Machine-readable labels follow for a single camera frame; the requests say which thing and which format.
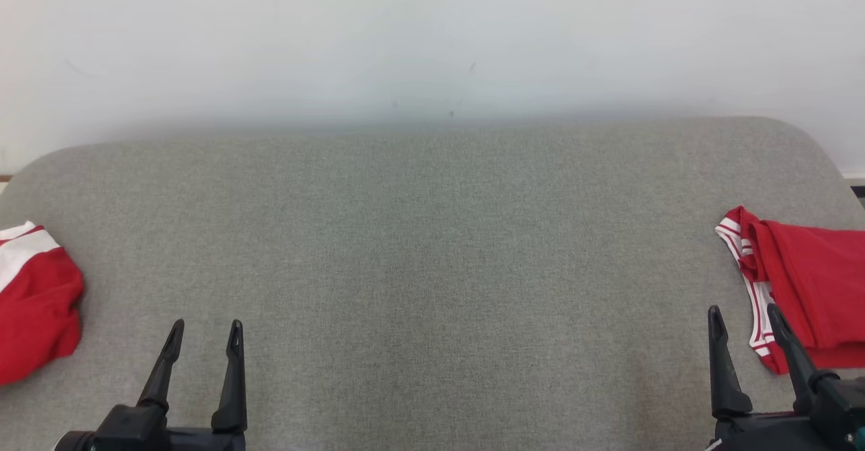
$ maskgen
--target folded red cloth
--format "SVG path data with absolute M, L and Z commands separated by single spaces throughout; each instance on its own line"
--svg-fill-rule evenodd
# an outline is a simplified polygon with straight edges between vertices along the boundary
M 760 220 L 741 206 L 714 231 L 744 276 L 754 314 L 749 343 L 763 364 L 788 371 L 766 315 L 774 302 L 816 366 L 865 367 L 865 232 Z
M 81 272 L 41 226 L 0 231 L 0 385 L 75 351 Z

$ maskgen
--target robotic arm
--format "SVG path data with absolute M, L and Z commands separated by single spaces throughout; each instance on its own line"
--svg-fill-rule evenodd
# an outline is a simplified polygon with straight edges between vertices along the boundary
M 716 418 L 713 451 L 865 451 L 865 379 L 841 380 L 816 370 L 808 353 L 775 304 L 769 304 L 775 341 L 784 350 L 796 393 L 792 412 L 751 413 L 751 399 L 726 348 L 720 309 L 708 310 L 708 355 L 712 384 L 712 417 Z
M 237 319 L 228 334 L 228 370 L 222 384 L 219 409 L 210 429 L 166 427 L 171 366 L 180 356 L 183 320 L 178 319 L 135 407 L 115 405 L 92 431 L 66 433 L 55 451 L 245 451 L 247 384 L 243 361 L 243 325 Z
M 775 341 L 784 350 L 796 393 L 791 412 L 753 413 L 726 348 L 720 309 L 708 310 L 714 438 L 706 451 L 865 451 L 865 378 L 841 380 L 816 370 L 787 319 L 769 305 Z M 55 451 L 246 451 L 247 393 L 243 325 L 228 335 L 228 370 L 210 429 L 167 427 L 171 366 L 180 356 L 183 320 L 175 322 L 135 407 L 116 405 L 96 431 L 66 433 Z

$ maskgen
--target white wall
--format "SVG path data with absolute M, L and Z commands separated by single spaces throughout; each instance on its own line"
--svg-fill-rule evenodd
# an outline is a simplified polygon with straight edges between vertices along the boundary
M 774 116 L 865 172 L 865 0 L 0 0 L 0 173 L 150 120 L 644 114 Z

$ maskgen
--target fabric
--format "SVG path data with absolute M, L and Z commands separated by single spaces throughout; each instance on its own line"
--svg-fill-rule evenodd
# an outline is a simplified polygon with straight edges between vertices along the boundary
M 0 385 L 75 351 L 81 273 L 44 227 L 0 231 Z
M 209 423 L 238 318 L 250 449 L 702 449 L 712 304 L 755 407 L 791 408 L 745 342 L 750 304 L 712 227 L 739 199 L 865 229 L 819 146 L 765 119 L 517 126 L 34 162 L 0 226 L 38 219 L 67 248 L 83 334 L 0 387 L 3 450 L 50 449 L 134 404 L 176 318 L 170 424 Z
M 789 371 L 766 312 L 775 302 L 818 367 L 865 366 L 865 232 L 760 220 L 741 206 L 716 232 L 745 279 L 754 315 L 749 344 L 763 364 Z

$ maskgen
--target couch cushion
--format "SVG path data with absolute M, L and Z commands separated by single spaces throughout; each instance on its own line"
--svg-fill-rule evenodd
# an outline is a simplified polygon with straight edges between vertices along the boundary
M 738 204 L 865 229 L 819 146 L 759 118 L 62 150 L 15 176 L 0 227 L 68 248 L 83 338 L 0 387 L 0 442 L 133 404 L 176 318 L 170 423 L 207 426 L 239 318 L 251 449 L 698 449 L 710 304 L 755 407 L 793 398 L 714 234 Z

